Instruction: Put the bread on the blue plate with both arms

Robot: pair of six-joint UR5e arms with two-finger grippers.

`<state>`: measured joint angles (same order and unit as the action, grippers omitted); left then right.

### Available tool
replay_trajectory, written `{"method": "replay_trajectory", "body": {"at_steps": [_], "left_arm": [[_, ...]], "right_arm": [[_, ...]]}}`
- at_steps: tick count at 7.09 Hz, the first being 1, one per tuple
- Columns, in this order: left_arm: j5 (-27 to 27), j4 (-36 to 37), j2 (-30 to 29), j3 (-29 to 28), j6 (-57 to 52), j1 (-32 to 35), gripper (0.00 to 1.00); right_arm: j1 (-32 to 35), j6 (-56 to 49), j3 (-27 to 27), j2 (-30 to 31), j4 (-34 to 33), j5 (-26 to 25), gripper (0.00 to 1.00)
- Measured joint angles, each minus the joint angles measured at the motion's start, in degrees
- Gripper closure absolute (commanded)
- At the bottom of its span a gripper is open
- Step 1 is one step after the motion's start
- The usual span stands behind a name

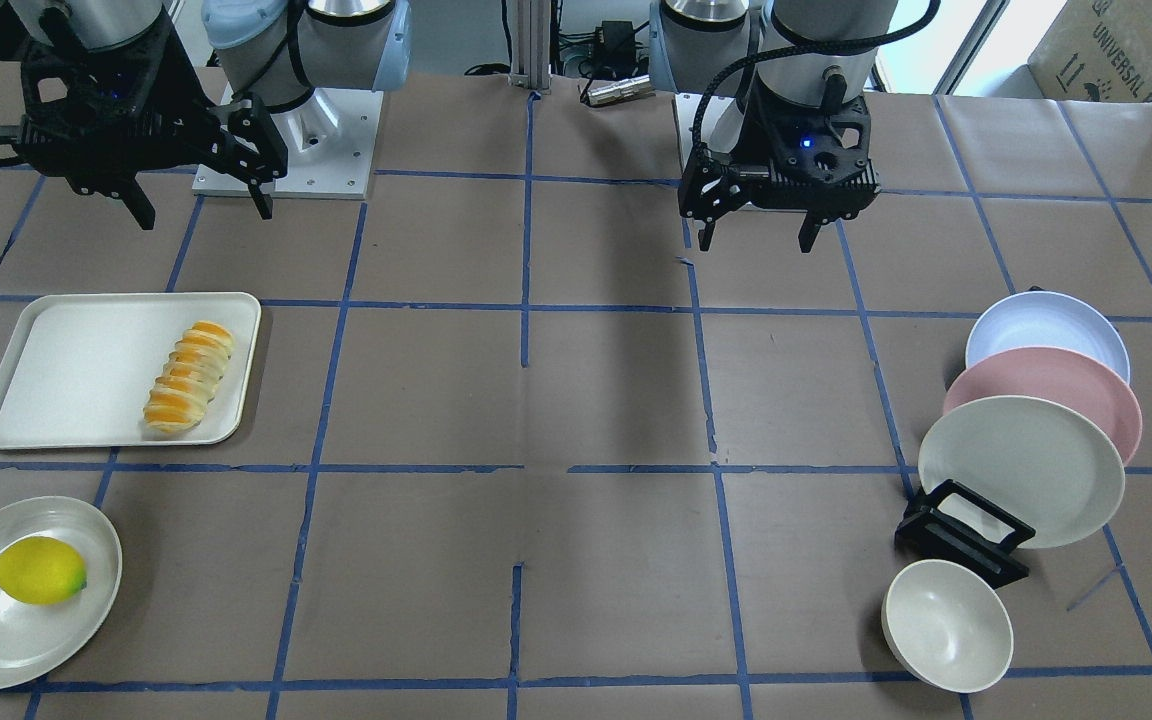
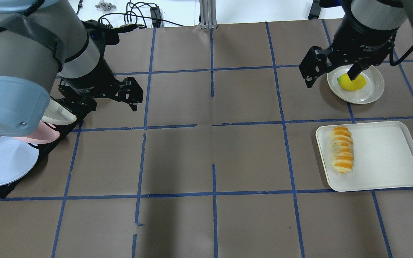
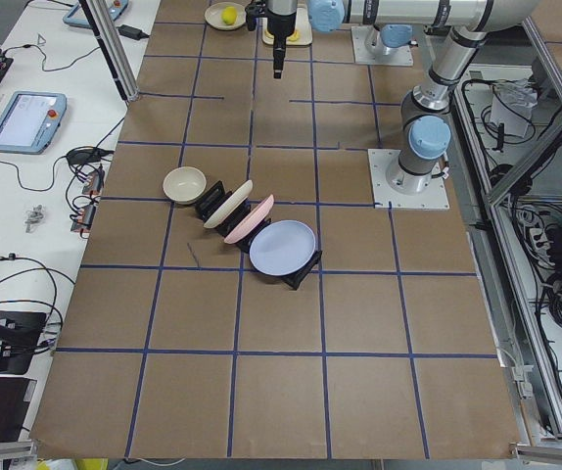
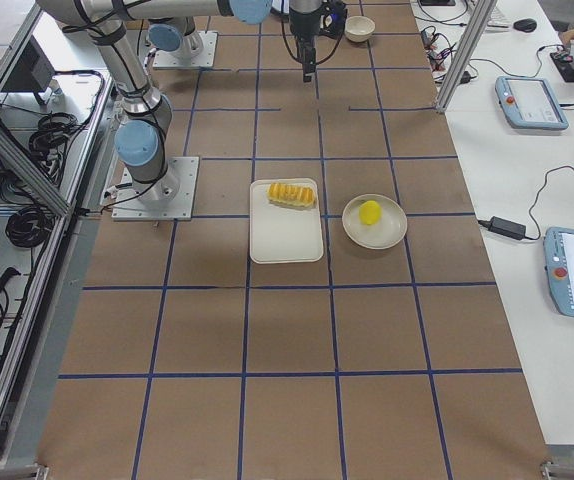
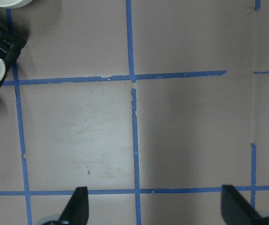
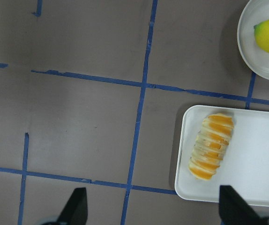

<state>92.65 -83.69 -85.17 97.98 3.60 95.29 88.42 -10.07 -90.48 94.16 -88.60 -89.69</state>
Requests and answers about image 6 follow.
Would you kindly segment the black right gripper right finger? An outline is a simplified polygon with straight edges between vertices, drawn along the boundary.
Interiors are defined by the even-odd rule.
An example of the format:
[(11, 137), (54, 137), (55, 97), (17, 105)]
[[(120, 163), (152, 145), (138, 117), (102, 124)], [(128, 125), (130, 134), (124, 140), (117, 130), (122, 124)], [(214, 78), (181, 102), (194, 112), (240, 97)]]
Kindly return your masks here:
[(219, 216), (225, 225), (262, 225), (258, 214), (229, 185), (219, 189)]

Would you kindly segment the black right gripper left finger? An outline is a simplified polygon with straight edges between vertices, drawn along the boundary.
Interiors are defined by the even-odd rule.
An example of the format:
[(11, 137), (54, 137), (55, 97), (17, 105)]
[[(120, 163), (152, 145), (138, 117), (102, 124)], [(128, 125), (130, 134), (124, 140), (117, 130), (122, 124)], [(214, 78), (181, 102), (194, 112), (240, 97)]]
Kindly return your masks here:
[(87, 190), (75, 188), (56, 223), (59, 225), (85, 225), (88, 219)]

